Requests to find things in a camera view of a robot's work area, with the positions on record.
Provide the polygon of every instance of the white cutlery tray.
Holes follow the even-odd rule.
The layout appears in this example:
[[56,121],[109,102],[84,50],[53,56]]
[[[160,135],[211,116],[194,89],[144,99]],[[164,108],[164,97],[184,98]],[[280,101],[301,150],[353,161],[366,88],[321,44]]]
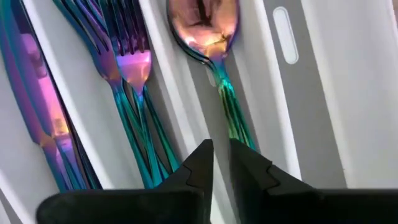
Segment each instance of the white cutlery tray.
[[[398,187],[398,30],[392,1],[240,1],[241,28],[226,63],[261,153],[314,187]],[[103,187],[142,188],[111,89],[83,42],[52,0],[24,2]],[[148,83],[155,107],[182,159],[202,140],[213,139],[211,221],[239,223],[217,90],[208,70],[175,43],[165,0],[140,2],[155,53]],[[291,19],[298,69],[282,60],[273,20],[279,6]],[[11,207],[0,206],[0,216],[15,213],[19,222],[34,223],[36,207],[57,187],[40,147],[30,140],[2,60],[0,91],[0,200]],[[15,216],[8,216],[10,221],[0,217],[0,223],[14,223]]]

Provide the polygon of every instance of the spoon bowl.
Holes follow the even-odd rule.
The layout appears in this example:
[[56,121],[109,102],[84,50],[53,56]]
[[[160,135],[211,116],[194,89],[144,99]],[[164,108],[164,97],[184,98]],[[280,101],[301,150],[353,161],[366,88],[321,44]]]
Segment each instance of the spoon bowl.
[[238,0],[169,0],[169,23],[181,47],[203,62],[225,58],[239,22]]
[[213,71],[229,137],[255,149],[224,65],[239,24],[238,0],[168,0],[167,17],[181,48]]

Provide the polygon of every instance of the iridescent fork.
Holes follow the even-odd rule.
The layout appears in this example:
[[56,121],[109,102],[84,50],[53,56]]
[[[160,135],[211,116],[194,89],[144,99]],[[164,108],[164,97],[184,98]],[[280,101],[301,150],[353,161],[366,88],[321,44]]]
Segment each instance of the iridescent fork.
[[113,52],[119,70],[125,81],[136,94],[137,110],[144,134],[150,169],[154,185],[159,185],[162,174],[157,162],[155,148],[145,116],[144,85],[152,65],[151,52],[141,10],[131,0],[100,1],[108,35],[112,40]]
[[[106,24],[105,24],[105,21],[104,21],[102,12],[101,12],[100,5],[98,4],[98,1],[96,1],[96,0],[86,0],[86,1],[82,1],[82,2],[86,2],[86,5],[92,11],[92,14],[97,18],[98,23],[102,24],[104,27],[106,27]],[[137,1],[133,1],[132,4],[136,5],[136,7],[138,9],[140,8]],[[150,98],[148,89],[146,88],[145,85],[144,85],[143,94],[144,94],[144,99],[146,101],[146,104],[148,106],[149,113],[150,113],[150,115],[152,117],[152,120],[153,120],[153,122],[155,124],[155,129],[156,129],[157,134],[159,136],[160,143],[161,143],[161,145],[162,145],[162,147],[163,147],[163,149],[164,149],[164,151],[166,153],[170,168],[171,168],[172,172],[175,172],[179,168],[180,163],[179,163],[177,157],[174,154],[174,151],[173,151],[173,149],[171,147],[170,141],[169,141],[169,139],[168,139],[168,137],[167,137],[167,135],[166,135],[166,133],[164,131],[162,123],[161,123],[161,121],[159,119],[159,116],[156,113],[155,107],[154,107],[154,105],[152,103],[152,100]],[[134,103],[136,105],[137,104],[137,97],[136,97],[136,94],[134,94],[134,95],[135,96],[133,98],[135,100],[132,103]]]
[[69,23],[79,33],[93,57],[97,70],[109,83],[113,91],[116,107],[122,119],[124,130],[136,157],[144,187],[153,188],[154,183],[152,177],[146,167],[143,155],[141,154],[137,139],[134,135],[132,124],[129,120],[129,113],[132,112],[132,109],[126,110],[125,107],[125,105],[129,105],[129,102],[124,94],[122,78],[112,52],[111,41],[106,35],[104,27],[87,11],[87,8],[84,7],[85,2],[74,0],[53,1],[68,19]]
[[172,33],[189,56],[211,68],[223,102],[230,138],[256,150],[224,59],[239,24],[238,0],[167,0]]

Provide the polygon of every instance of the fork handle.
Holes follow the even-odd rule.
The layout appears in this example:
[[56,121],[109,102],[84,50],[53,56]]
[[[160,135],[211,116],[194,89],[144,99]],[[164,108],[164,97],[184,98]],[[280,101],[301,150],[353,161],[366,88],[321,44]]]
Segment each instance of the fork handle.
[[[136,112],[133,110],[132,105],[131,105],[132,103],[135,103],[135,105],[138,104],[137,96],[136,96],[136,94],[133,91],[133,96],[132,97],[134,99],[134,102],[130,102],[129,99],[127,98],[127,96],[126,96],[126,94],[128,94],[128,93],[129,93],[128,91],[124,90],[124,94],[122,94],[122,93],[120,94],[122,104],[123,104],[124,109],[125,109],[125,111],[127,113],[127,117],[133,123],[134,129],[136,130],[136,133],[138,134],[138,138],[142,142],[145,142],[144,133],[142,132],[142,128],[141,128],[140,118],[137,116]],[[160,171],[162,171],[163,178],[166,179],[166,178],[169,177],[169,172],[165,168],[165,166],[164,166],[162,160],[160,159],[159,155],[156,154],[156,156],[157,156],[156,157],[157,161],[159,163]]]
[[148,89],[146,86],[144,86],[144,97],[145,97],[145,100],[146,100],[146,103],[148,106],[150,116],[152,117],[152,120],[154,121],[157,134],[159,135],[160,143],[162,144],[162,147],[163,147],[164,151],[166,152],[166,156],[169,159],[169,164],[172,169],[172,172],[175,172],[180,167],[180,163],[173,152],[170,141],[166,135],[166,132],[164,131],[162,123],[160,122],[160,119],[157,115],[157,112],[152,103],[152,99],[150,98],[150,95],[149,95],[149,92],[148,92]]
[[162,183],[162,174],[160,171],[159,163],[157,160],[157,155],[155,152],[154,143],[152,142],[152,137],[150,135],[148,122],[145,115],[145,101],[144,95],[137,95],[137,110],[139,114],[139,119],[141,121],[142,133],[144,134],[144,144],[147,149],[148,161],[150,166],[150,171],[152,173],[152,180],[154,181],[154,187]]
[[228,121],[229,138],[235,138],[256,150],[244,116],[236,98],[234,88],[228,78],[224,78],[218,85],[218,94],[223,102],[225,116]]
[[126,132],[127,138],[129,140],[129,143],[130,143],[130,146],[131,146],[131,149],[132,149],[132,151],[134,153],[134,156],[136,158],[138,169],[139,169],[139,172],[141,174],[142,181],[144,183],[144,187],[146,189],[153,189],[154,188],[154,183],[153,183],[152,178],[151,178],[151,176],[149,174],[149,171],[148,171],[147,166],[145,164],[144,158],[143,158],[143,156],[141,154],[141,150],[139,149],[139,145],[138,145],[137,139],[136,139],[136,137],[134,135],[134,132],[132,130],[132,126],[131,126],[131,123],[129,121],[129,118],[127,117],[127,113],[124,110],[124,106],[123,106],[123,103],[122,103],[123,96],[121,96],[123,94],[124,94],[124,92],[123,92],[122,88],[113,88],[113,96],[114,96],[114,100],[115,100],[115,103],[116,103],[116,107],[118,109],[120,118],[122,120],[123,128],[124,128],[124,130]]

